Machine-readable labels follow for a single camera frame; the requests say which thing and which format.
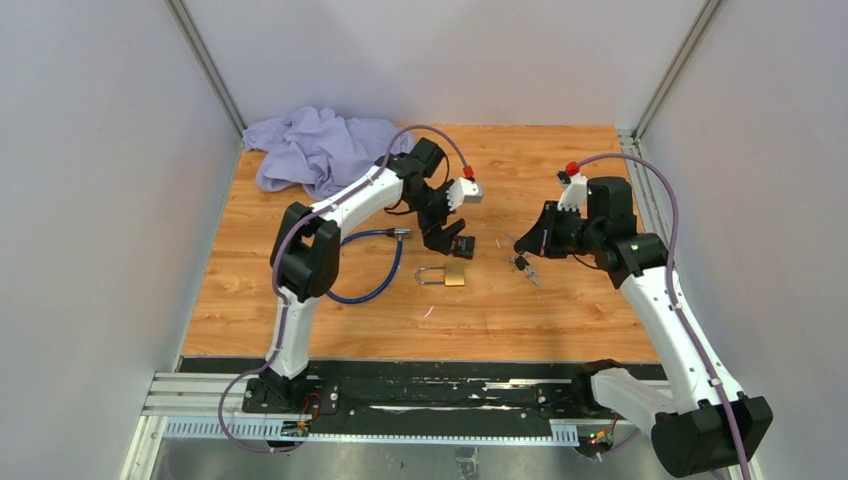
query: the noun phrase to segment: wooden floor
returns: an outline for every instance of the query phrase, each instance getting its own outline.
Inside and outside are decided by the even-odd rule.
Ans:
[[[471,261],[450,259],[421,244],[404,244],[401,268],[376,299],[346,306],[324,298],[312,330],[315,357],[581,361],[615,358],[656,361],[650,340],[607,276],[573,259],[533,260],[536,289],[507,259],[505,235],[522,235],[545,200],[559,198],[555,178],[568,162],[619,151],[611,127],[443,126],[462,148],[483,186],[481,204],[451,217],[477,237]],[[457,176],[459,162],[453,162]],[[311,200],[300,187],[262,193],[254,184],[263,152],[244,153],[230,191],[186,338],[186,355],[264,355],[276,311],[268,258],[281,215],[293,201]],[[583,169],[590,178],[626,176],[623,161]],[[441,179],[441,172],[433,178]],[[415,227],[414,216],[373,216],[357,230]],[[374,237],[342,248],[333,291],[353,297],[371,291],[392,262],[394,240]],[[466,265],[465,287],[422,286],[413,272],[446,261]],[[430,315],[427,312],[433,307]]]

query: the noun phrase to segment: purple cloth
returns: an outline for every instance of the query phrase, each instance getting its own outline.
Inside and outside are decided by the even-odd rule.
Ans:
[[[260,189],[278,192],[299,183],[310,197],[323,200],[364,175],[398,130],[388,120],[345,120],[329,108],[304,107],[254,123],[243,139],[248,150],[268,152],[256,172]],[[405,133],[392,153],[409,152],[414,143],[412,134]]]

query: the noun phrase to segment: brass padlock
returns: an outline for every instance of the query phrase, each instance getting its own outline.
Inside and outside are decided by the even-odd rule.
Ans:
[[[445,278],[441,282],[422,280],[421,272],[426,270],[444,270]],[[415,271],[415,279],[421,285],[444,285],[446,287],[462,287],[465,285],[465,267],[459,263],[448,263],[442,267],[421,267]]]

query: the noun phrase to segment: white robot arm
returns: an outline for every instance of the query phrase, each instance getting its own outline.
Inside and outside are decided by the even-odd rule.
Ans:
[[[642,320],[672,394],[669,398],[618,363],[601,360],[581,367],[573,382],[578,403],[589,414],[609,409],[633,422],[651,437],[666,470],[683,477],[738,464],[716,388],[721,386],[750,459],[772,421],[771,409],[763,397],[749,398],[721,363],[689,308],[677,272],[671,278],[677,297],[672,305],[666,286],[668,251],[657,235],[637,232],[630,184],[619,177],[587,180],[577,169],[560,172],[558,178],[565,192],[559,201],[545,203],[536,224],[516,241],[516,253],[594,255],[598,268],[609,274]],[[580,215],[584,203],[588,218]]]
[[[427,185],[425,179],[432,176],[444,157],[444,151],[435,143],[421,139],[409,154],[390,158],[382,171],[374,166],[338,194],[310,207],[295,203],[286,210],[274,254],[299,220],[311,212],[324,213],[295,232],[292,243],[280,259],[276,281],[284,298],[278,301],[273,338],[279,339],[282,329],[282,343],[278,348],[276,342],[272,342],[266,355],[270,364],[264,375],[269,383],[278,385],[281,395],[286,394],[285,384],[306,369],[318,301],[338,275],[341,239],[356,226],[381,209],[403,200],[418,214],[424,245],[446,255],[451,252],[454,239],[465,227],[465,222],[460,219],[444,229],[442,226],[448,215],[463,203],[479,203],[483,190],[473,178],[450,180],[437,188]],[[312,237],[311,245],[303,242],[304,237]]]

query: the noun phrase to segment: white plastic mount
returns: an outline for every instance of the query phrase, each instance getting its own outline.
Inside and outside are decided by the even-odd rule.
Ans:
[[[384,169],[379,177],[376,176],[379,167],[371,167],[368,173],[353,185],[347,187],[332,197],[314,203],[312,209],[320,210],[328,205],[332,210],[321,215],[325,220],[335,220],[341,230],[341,238],[345,238],[351,230],[365,221],[371,215],[379,212],[384,207],[394,205],[400,200],[403,192],[403,180],[389,169]],[[342,204],[338,199],[350,192],[356,185],[368,184],[362,190],[356,192]],[[312,321],[315,318],[315,309],[318,307],[318,298],[308,298],[305,302],[298,302],[297,296],[286,288],[283,288],[286,301],[289,305],[285,319],[282,318],[284,301],[277,301],[277,321],[274,326],[271,349],[265,356],[270,359],[275,350],[275,342],[282,326],[283,344],[279,354],[274,358],[270,368],[286,378],[293,378],[302,372],[309,363],[309,337],[312,333]]]
[[[700,408],[699,402],[703,400],[708,401],[711,405],[720,405],[721,402],[712,385],[712,379],[701,361],[695,345],[677,317],[677,313],[674,311],[675,306],[670,304],[665,284],[665,272],[665,267],[655,267],[645,270],[639,277],[631,275],[621,285],[621,292],[641,318],[642,324],[648,331],[651,342],[659,354],[660,362],[662,362],[671,387],[674,409],[669,413],[686,413],[697,410]],[[683,289],[680,287],[677,272],[673,272],[673,285],[680,302],[676,307],[681,308],[689,319],[695,335],[704,346],[707,356],[718,373],[718,381],[723,385],[727,396],[731,400],[736,399],[738,393],[742,392],[742,387],[721,363],[703,330],[701,330],[701,325],[689,308]],[[619,393],[614,395],[609,395],[607,391],[596,393],[600,394],[600,396],[595,397],[598,403],[622,415],[634,408],[630,405],[631,403],[643,401],[636,391],[634,391],[631,399]],[[643,405],[638,409],[647,411],[651,408]]]
[[[467,178],[458,178],[448,189],[448,207],[456,211],[463,203],[480,203],[483,201],[483,187]]]
[[[624,368],[609,368],[592,375],[592,393],[595,400],[613,409],[636,427],[648,433],[660,412],[674,412],[671,398],[640,380]]]
[[[557,202],[557,210],[561,212],[576,212],[580,210],[580,206],[586,202],[588,192],[587,182],[589,181],[582,173],[571,175],[570,182],[563,184],[565,190],[559,197]]]

